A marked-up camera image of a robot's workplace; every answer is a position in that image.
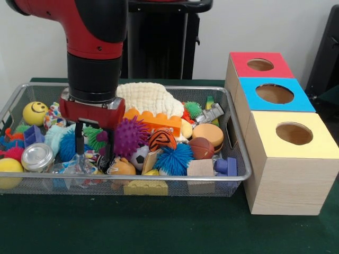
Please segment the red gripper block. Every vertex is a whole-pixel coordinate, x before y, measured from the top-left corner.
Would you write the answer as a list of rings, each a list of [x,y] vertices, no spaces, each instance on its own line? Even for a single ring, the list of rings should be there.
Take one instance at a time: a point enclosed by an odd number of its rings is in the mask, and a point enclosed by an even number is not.
[[[60,96],[59,108],[63,118],[76,122],[75,124],[75,152],[84,154],[84,137],[82,134],[83,122],[96,124],[107,133],[105,157],[109,163],[113,160],[114,131],[122,121],[125,113],[125,100],[116,97],[110,103],[91,104],[73,99],[66,87]]]

